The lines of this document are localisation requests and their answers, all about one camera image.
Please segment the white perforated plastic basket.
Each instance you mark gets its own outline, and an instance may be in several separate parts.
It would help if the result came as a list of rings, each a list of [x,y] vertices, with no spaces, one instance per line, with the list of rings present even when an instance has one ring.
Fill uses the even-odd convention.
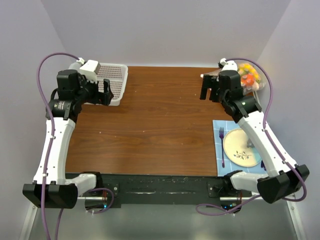
[[[128,67],[124,64],[100,63],[96,77],[100,91],[104,89],[103,80],[109,80],[110,90],[113,93],[110,106],[119,106],[126,89]]]

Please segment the clear zip top bag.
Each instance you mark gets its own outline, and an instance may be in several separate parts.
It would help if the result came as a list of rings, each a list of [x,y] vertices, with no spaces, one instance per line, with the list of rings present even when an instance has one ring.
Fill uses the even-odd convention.
[[[262,68],[258,67],[257,63],[244,58],[227,58],[227,60],[233,60],[237,64],[240,85],[245,95],[256,93],[265,87],[267,77]],[[218,76],[220,72],[219,68],[219,70],[202,73],[200,77],[202,79],[203,75]]]

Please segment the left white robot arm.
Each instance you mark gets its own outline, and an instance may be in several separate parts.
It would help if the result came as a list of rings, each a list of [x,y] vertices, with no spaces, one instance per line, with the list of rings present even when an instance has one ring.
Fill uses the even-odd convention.
[[[98,78],[101,65],[88,60],[79,69],[59,71],[57,88],[46,110],[46,136],[40,164],[22,194],[38,208],[72,209],[88,192],[99,196],[104,184],[99,172],[83,172],[66,179],[66,159],[78,115],[85,103],[108,106],[113,98],[108,79]]]

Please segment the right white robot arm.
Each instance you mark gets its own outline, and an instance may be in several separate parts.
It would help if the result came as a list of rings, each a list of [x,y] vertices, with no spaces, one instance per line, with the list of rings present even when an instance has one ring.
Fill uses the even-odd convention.
[[[266,167],[266,174],[241,170],[228,173],[222,185],[227,196],[233,197],[240,190],[245,190],[258,193],[272,204],[306,189],[305,180],[310,174],[308,167],[297,164],[279,143],[264,121],[265,115],[257,100],[252,95],[244,94],[241,76],[236,70],[203,75],[199,98],[222,105],[224,111],[244,130]]]

